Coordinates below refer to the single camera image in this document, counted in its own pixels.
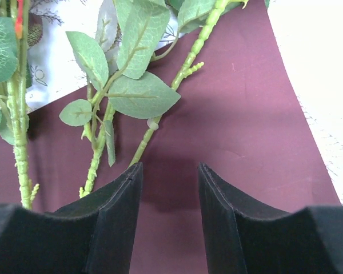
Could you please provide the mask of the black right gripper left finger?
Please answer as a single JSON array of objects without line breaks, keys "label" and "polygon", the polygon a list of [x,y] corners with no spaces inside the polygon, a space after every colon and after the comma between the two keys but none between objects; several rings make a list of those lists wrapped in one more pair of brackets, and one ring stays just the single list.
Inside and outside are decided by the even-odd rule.
[{"label": "black right gripper left finger", "polygon": [[53,213],[0,204],[0,273],[128,273],[142,181],[138,163]]}]

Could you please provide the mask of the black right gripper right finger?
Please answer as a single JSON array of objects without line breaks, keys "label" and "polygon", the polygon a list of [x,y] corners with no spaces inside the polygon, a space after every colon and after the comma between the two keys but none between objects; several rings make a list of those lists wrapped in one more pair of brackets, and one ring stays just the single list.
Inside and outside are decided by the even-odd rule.
[{"label": "black right gripper right finger", "polygon": [[198,166],[209,273],[343,273],[343,205],[288,213]]}]

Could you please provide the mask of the red wrapping paper sheet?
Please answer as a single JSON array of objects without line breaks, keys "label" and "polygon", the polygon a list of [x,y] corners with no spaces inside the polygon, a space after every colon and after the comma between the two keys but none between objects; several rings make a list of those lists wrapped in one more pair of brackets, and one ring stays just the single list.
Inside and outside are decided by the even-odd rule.
[{"label": "red wrapping paper sheet", "polygon": [[[340,205],[278,50],[264,1],[221,17],[185,79],[181,100],[163,116],[141,162],[143,189],[130,273],[208,273],[197,167],[270,206],[288,212]],[[40,189],[37,212],[78,199],[91,159],[81,128],[58,115],[81,88],[30,114],[29,161]],[[117,114],[117,163],[107,155],[95,189],[128,166],[146,121]],[[0,204],[20,204],[14,155],[0,137]]]}]

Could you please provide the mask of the peach rose stem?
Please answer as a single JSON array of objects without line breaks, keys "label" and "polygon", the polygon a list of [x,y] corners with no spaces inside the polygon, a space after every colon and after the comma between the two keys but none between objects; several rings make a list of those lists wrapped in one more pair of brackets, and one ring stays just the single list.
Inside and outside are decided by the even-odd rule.
[{"label": "peach rose stem", "polygon": [[[127,18],[119,19],[123,32],[117,59],[119,71],[113,76],[114,80],[107,93],[111,106],[117,112],[147,120],[148,129],[130,164],[140,161],[163,114],[180,99],[177,90],[181,82],[204,65],[194,60],[217,22],[230,10],[237,7],[244,9],[247,4],[247,1],[131,1]],[[157,55],[154,52],[157,37],[163,34],[170,18],[167,7],[171,7],[176,15],[177,31],[169,48]],[[149,63],[166,57],[181,34],[194,30],[199,30],[197,38],[171,84],[147,72]]]}]

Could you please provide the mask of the pink rose stem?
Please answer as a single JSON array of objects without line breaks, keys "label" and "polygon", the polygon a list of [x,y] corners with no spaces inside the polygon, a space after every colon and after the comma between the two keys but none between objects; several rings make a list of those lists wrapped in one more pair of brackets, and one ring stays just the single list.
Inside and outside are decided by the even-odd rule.
[{"label": "pink rose stem", "polygon": [[180,99],[164,81],[147,72],[169,21],[164,1],[103,1],[93,37],[67,32],[75,60],[87,77],[87,96],[67,104],[59,118],[66,125],[82,127],[82,136],[93,150],[80,197],[93,190],[102,154],[107,153],[110,166],[116,161],[116,112],[151,120]]},{"label": "pink rose stem", "polygon": [[32,209],[39,184],[29,177],[27,52],[30,1],[0,1],[0,135],[13,147],[21,204]]}]

